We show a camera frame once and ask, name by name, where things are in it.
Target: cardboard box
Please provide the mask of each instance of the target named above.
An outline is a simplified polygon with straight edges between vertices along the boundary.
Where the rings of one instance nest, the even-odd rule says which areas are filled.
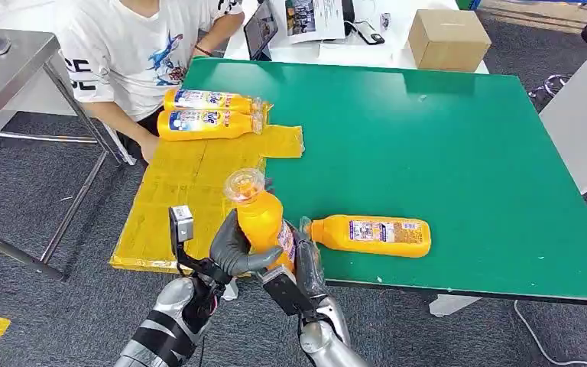
[[[420,9],[408,44],[417,69],[472,72],[491,40],[473,11]]]

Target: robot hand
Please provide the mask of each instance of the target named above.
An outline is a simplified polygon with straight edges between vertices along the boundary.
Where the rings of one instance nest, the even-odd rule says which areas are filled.
[[[184,244],[193,237],[193,218],[187,206],[170,208],[170,231],[177,263],[194,272],[163,288],[115,367],[184,364],[206,334],[209,318],[232,277],[262,269],[282,253],[282,248],[276,247],[264,254],[249,255],[250,245],[239,228],[236,210],[226,217],[213,239],[210,258],[195,260],[185,253]]]
[[[273,264],[282,254],[280,246],[274,246],[263,254],[248,254],[251,245],[239,228],[237,209],[231,210],[217,231],[210,246],[210,258],[233,277],[248,271],[256,271]]]
[[[313,305],[312,311],[300,315],[300,347],[316,367],[368,367],[351,349],[343,311],[325,288],[316,243],[293,226],[290,227],[296,242],[297,284],[304,289]]]

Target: yellow bottle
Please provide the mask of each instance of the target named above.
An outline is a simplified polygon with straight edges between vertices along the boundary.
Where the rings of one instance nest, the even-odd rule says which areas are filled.
[[[284,265],[294,273],[294,236],[282,219],[282,203],[264,189],[264,175],[253,168],[241,169],[226,180],[225,195],[237,205],[240,228],[253,252],[281,246],[282,255],[269,268]]]
[[[313,241],[335,250],[420,258],[431,247],[429,225],[418,219],[337,215],[302,224]]]
[[[163,111],[157,120],[162,139],[198,140],[237,138],[248,132],[262,133],[262,114],[244,115],[233,111],[176,110]]]
[[[210,92],[194,89],[171,89],[165,93],[164,108],[172,109],[223,109],[251,115],[261,112],[267,115],[272,104],[259,97],[247,97],[235,93]]]

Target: robotic arm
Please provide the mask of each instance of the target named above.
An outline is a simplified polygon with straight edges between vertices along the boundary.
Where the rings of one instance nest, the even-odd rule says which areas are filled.
[[[232,277],[256,271],[264,289],[287,315],[298,315],[300,346],[316,367],[367,367],[350,349],[345,318],[324,288],[318,248],[292,227],[297,243],[295,278],[285,267],[266,270],[280,256],[276,246],[249,255],[250,244],[231,211],[210,246],[210,258],[196,260],[185,252],[193,238],[187,206],[170,208],[172,250],[181,278],[161,291],[154,309],[122,350],[115,367],[178,367],[190,359],[209,329],[209,319]],[[193,270],[186,276],[181,265]]]

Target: white t-shirt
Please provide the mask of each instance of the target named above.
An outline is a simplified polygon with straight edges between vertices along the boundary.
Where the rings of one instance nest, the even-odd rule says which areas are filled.
[[[139,121],[179,86],[197,42],[224,14],[238,14],[237,0],[160,0],[151,18],[120,0],[63,0],[56,35],[80,102],[116,102]]]

